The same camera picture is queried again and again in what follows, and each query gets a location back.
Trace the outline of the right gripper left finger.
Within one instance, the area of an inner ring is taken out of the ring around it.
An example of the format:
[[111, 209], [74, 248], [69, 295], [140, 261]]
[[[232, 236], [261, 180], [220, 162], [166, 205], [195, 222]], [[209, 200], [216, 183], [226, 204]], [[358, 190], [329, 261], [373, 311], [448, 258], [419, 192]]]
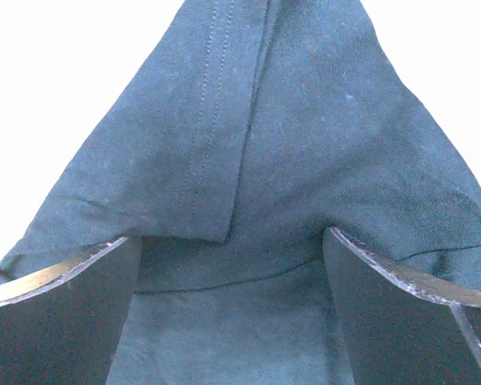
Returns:
[[0, 285], [0, 384], [104, 384], [142, 242], [118, 238]]

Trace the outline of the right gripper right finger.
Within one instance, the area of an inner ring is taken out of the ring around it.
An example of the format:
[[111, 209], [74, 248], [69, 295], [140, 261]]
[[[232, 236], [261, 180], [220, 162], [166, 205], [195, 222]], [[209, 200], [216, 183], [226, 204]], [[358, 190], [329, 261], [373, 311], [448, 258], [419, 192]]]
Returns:
[[356, 384], [481, 384], [481, 291], [325, 231], [329, 286]]

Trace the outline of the black polo shirt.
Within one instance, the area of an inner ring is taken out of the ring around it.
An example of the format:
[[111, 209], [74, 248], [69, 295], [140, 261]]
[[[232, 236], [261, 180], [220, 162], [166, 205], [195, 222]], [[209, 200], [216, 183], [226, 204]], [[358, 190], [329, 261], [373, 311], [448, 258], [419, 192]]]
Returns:
[[359, 1], [186, 1], [0, 279], [140, 237], [110, 384], [350, 384], [332, 226], [481, 290], [481, 188]]

